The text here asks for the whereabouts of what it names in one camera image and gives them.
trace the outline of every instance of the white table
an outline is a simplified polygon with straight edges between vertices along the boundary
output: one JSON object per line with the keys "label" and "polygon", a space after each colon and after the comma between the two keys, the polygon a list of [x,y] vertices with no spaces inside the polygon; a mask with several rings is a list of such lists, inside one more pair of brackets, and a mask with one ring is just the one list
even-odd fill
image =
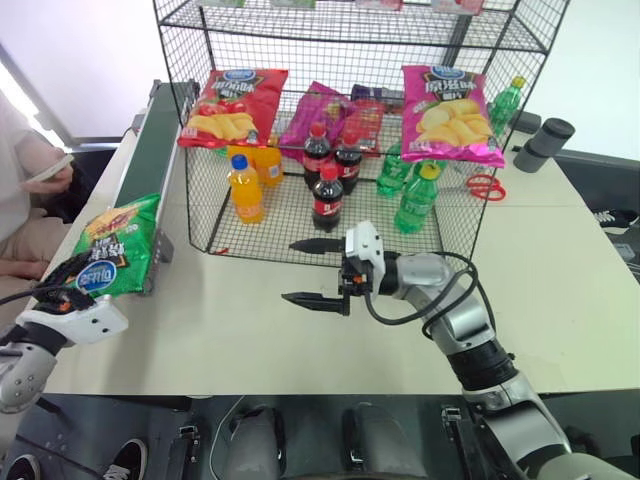
{"label": "white table", "polygon": [[[128,134],[57,260],[113,203],[135,145]],[[501,343],[540,392],[640,386],[640,288],[554,161],[508,166],[509,195],[487,209],[474,260]],[[118,299],[123,334],[66,349],[49,392],[83,394],[451,394],[460,386],[419,323],[385,327],[361,301],[349,318],[296,307],[283,292],[335,295],[336,271],[225,258],[188,243],[183,159],[163,225],[175,245],[152,297]],[[261,278],[270,281],[261,282]],[[409,305],[381,298],[387,315]]]}

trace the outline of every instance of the white wall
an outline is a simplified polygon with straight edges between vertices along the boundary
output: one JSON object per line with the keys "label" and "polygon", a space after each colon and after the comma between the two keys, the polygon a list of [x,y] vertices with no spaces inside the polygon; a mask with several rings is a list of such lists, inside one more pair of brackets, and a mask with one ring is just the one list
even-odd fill
{"label": "white wall", "polygon": [[74,137],[119,137],[167,78],[150,0],[19,0],[0,43]]}
{"label": "white wall", "polygon": [[[119,136],[167,78],[154,22],[149,0],[4,1],[0,42],[72,135]],[[527,106],[576,127],[567,148],[640,158],[639,31],[639,0],[572,0]]]}
{"label": "white wall", "polygon": [[527,110],[560,117],[566,148],[640,160],[640,1],[572,0]]}

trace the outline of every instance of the wire shelf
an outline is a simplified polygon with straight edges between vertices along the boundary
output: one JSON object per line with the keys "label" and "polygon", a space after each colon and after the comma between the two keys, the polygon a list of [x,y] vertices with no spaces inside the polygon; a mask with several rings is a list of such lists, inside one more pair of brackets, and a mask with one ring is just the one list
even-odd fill
{"label": "wire shelf", "polygon": [[[351,0],[317,0],[314,10],[272,8],[246,0],[243,8],[201,5],[198,0],[154,0],[163,53],[176,98],[194,98],[212,69],[278,68],[289,71],[274,133],[281,134],[313,81],[345,94],[354,84],[403,90],[403,65],[449,65],[486,75],[491,101],[516,75],[525,77],[522,105],[535,87],[568,0],[486,0],[477,16],[433,10],[429,1],[407,2],[401,11],[367,10]],[[181,121],[186,120],[183,112]],[[492,169],[449,162],[438,179],[440,193],[426,227],[401,234],[393,226],[400,197],[377,195],[384,152],[401,139],[401,117],[385,115],[378,158],[366,158],[361,181],[345,199],[341,223],[329,235],[315,230],[312,196],[302,168],[285,159],[284,181],[265,189],[265,220],[244,225],[229,202],[229,164],[220,151],[187,150],[189,238],[210,254],[280,262],[339,265],[337,255],[304,255],[288,249],[296,240],[338,238],[370,219],[385,248],[399,253],[445,249],[470,257],[484,201],[469,194],[466,179]],[[510,128],[498,139],[506,145]]]}

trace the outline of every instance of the scissors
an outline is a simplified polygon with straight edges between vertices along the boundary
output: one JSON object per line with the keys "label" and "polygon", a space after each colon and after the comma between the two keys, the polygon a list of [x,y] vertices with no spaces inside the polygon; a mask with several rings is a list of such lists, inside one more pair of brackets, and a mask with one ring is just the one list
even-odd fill
{"label": "scissors", "polygon": [[486,173],[470,176],[466,181],[466,185],[471,195],[489,202],[499,202],[507,196],[507,191],[500,183],[500,180]]}

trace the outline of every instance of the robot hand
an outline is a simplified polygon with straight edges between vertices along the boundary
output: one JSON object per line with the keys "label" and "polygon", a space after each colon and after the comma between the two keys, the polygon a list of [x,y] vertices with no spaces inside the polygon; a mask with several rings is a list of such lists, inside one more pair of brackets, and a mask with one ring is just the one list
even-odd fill
{"label": "robot hand", "polygon": [[109,295],[93,300],[64,286],[86,265],[88,255],[60,264],[34,290],[1,300],[33,295],[38,303],[0,335],[0,413],[18,413],[38,400],[63,347],[99,342],[129,326]]}
{"label": "robot hand", "polygon": [[[498,342],[493,313],[471,261],[448,252],[385,253],[369,221],[349,229],[342,240],[316,238],[290,247],[312,254],[341,252],[342,298],[297,292],[282,295],[284,299],[311,310],[349,315],[350,297],[364,296],[369,313],[385,325],[422,319],[422,333],[447,356],[480,443],[505,478],[632,478],[595,457],[571,453],[564,432]],[[455,271],[447,257],[465,268]],[[463,275],[471,278],[467,288],[459,283]],[[476,288],[482,303],[472,296]],[[377,294],[405,300],[417,311],[384,318],[373,307]]]}

